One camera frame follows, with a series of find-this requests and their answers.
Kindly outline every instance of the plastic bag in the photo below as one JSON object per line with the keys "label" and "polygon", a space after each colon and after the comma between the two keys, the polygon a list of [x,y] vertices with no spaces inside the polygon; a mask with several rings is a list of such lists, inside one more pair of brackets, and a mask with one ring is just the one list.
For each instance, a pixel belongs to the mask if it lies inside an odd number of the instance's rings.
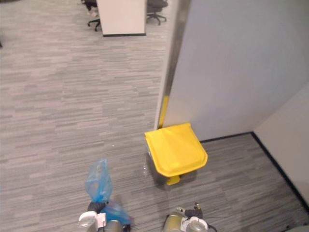
{"label": "plastic bag", "polygon": [[109,201],[101,213],[106,213],[106,221],[117,220],[121,225],[130,225],[132,222],[132,217],[116,202]]}
{"label": "plastic bag", "polygon": [[86,179],[86,192],[92,202],[107,202],[112,193],[112,181],[107,159],[101,159],[90,166]]}

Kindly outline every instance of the yellow trash can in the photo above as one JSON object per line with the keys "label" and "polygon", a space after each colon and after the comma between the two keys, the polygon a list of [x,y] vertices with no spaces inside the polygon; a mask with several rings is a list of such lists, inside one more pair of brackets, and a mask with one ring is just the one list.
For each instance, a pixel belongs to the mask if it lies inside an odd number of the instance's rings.
{"label": "yellow trash can", "polygon": [[168,185],[178,183],[179,175],[201,168],[207,162],[207,153],[190,123],[146,132],[145,139],[155,169],[168,177]]}

